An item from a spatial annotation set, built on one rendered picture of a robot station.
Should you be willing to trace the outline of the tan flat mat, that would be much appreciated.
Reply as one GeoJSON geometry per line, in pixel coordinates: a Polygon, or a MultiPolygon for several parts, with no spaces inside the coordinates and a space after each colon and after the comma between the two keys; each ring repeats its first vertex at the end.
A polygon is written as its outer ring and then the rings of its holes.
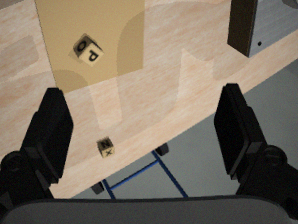
{"type": "Polygon", "coordinates": [[[56,87],[63,94],[143,69],[145,0],[35,0],[56,87]],[[89,37],[105,54],[90,67],[74,48],[89,37]]]}

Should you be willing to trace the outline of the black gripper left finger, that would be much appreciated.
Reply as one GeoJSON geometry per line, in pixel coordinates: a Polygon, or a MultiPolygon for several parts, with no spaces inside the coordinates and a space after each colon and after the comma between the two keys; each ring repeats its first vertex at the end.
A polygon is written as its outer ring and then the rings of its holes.
{"type": "Polygon", "coordinates": [[[73,128],[63,91],[47,88],[20,150],[0,163],[0,220],[13,206],[54,198],[49,187],[63,176],[73,128]]]}

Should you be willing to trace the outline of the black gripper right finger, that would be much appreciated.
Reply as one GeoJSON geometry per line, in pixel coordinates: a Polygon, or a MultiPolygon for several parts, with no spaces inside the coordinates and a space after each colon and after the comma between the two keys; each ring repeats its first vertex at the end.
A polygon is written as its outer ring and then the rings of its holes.
{"type": "Polygon", "coordinates": [[[226,172],[240,183],[235,195],[275,201],[298,220],[298,170],[287,163],[282,149],[267,144],[237,83],[223,86],[214,126],[226,172]]]}

